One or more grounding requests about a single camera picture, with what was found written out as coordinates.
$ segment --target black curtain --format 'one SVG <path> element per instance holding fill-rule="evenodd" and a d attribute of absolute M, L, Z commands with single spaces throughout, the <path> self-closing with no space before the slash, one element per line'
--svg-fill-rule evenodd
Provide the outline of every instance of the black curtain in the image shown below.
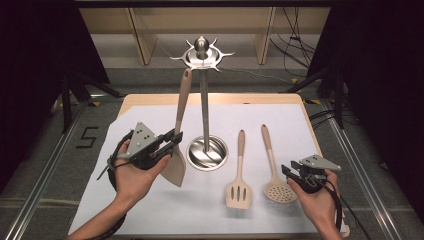
<path fill-rule="evenodd" d="M 332 59 L 338 36 L 349 35 L 343 23 L 350 12 L 331 11 L 311 74 Z M 423 12 L 424 5 L 415 2 L 369 1 L 360 34 L 347 46 L 354 51 L 339 70 L 355 114 L 424 223 Z M 334 86 L 328 84 L 327 91 Z"/>
<path fill-rule="evenodd" d="M 109 79 L 73 1 L 0 1 L 0 32 L 1 192 L 28 157 L 65 74 Z"/>

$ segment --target finger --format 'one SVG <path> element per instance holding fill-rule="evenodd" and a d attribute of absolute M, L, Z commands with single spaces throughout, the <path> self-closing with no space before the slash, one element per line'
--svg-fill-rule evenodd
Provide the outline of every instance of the finger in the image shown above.
<path fill-rule="evenodd" d="M 119 148 L 118 153 L 126 153 L 128 150 L 128 146 L 130 145 L 131 140 L 127 139 Z"/>
<path fill-rule="evenodd" d="M 163 169 L 165 169 L 170 159 L 170 154 L 165 155 L 154 167 L 150 168 L 148 171 L 156 177 L 160 172 L 162 172 Z"/>
<path fill-rule="evenodd" d="M 329 182 L 331 182 L 333 185 L 334 185 L 334 187 L 336 188 L 336 189 L 334 189 L 336 192 L 339 192 L 338 191 L 338 184 L 337 184 L 337 175 L 334 173 L 334 172 L 332 172 L 332 171 L 330 171 L 330 170 L 328 170 L 328 169 L 326 169 L 325 170 L 325 174 L 327 174 L 327 181 L 329 181 Z"/>
<path fill-rule="evenodd" d="M 289 178 L 287 179 L 287 183 L 289 186 L 293 189 L 293 191 L 297 194 L 297 196 L 300 196 L 302 194 L 305 194 L 305 191 L 295 182 L 293 179 Z"/>

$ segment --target metal pole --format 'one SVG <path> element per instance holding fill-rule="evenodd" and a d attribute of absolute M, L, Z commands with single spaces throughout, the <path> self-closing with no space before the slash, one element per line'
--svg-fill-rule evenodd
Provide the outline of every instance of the metal pole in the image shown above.
<path fill-rule="evenodd" d="M 202 100 L 202 117 L 203 117 L 203 139 L 205 141 L 205 152 L 209 152 L 209 109 L 208 109 L 208 79 L 207 70 L 199 70 L 200 76 L 200 96 Z"/>

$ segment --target tripod leg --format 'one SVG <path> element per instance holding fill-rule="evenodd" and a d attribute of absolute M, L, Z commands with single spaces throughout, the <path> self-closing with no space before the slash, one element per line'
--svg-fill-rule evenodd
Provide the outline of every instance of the tripod leg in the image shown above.
<path fill-rule="evenodd" d="M 326 74 L 328 73 L 328 68 L 323 68 L 322 70 L 312 74 L 311 76 L 307 77 L 305 80 L 303 80 L 301 83 L 296 84 L 296 86 L 288 89 L 286 92 L 287 93 L 295 93 L 299 90 L 301 90 L 302 88 L 308 86 L 309 84 L 315 82 L 318 79 L 323 78 Z"/>
<path fill-rule="evenodd" d="M 62 90 L 63 121 L 64 121 L 62 132 L 65 133 L 72 122 L 72 110 L 71 110 L 71 99 L 70 99 L 71 96 L 69 95 L 68 77 L 66 75 L 62 79 L 61 90 Z"/>
<path fill-rule="evenodd" d="M 339 124 L 341 129 L 343 127 L 343 116 L 342 116 L 342 105 L 343 105 L 343 78 L 339 71 L 337 71 L 336 75 L 336 92 L 335 92 L 335 109 L 334 113 L 336 115 L 336 122 Z"/>
<path fill-rule="evenodd" d="M 126 94 L 121 94 L 120 92 L 115 91 L 114 89 L 112 89 L 112 88 L 110 88 L 110 87 L 108 87 L 108 86 L 106 86 L 106 85 L 104 85 L 100 82 L 97 82 L 97 81 L 91 79 L 90 77 L 88 77 L 84 74 L 77 73 L 77 72 L 73 72 L 72 74 L 74 76 L 76 76 L 78 79 L 81 79 L 83 82 L 90 84 L 90 85 L 93 85 L 94 87 L 104 91 L 105 93 L 108 93 L 109 95 L 111 95 L 113 97 L 119 98 L 119 97 L 125 97 L 126 96 Z"/>

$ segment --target spoon head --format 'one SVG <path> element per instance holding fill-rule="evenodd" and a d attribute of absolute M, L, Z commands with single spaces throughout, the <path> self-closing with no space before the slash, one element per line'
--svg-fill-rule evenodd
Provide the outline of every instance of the spoon head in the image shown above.
<path fill-rule="evenodd" d="M 297 199 L 296 193 L 288 186 L 268 183 L 264 188 L 265 195 L 274 202 L 290 203 Z"/>

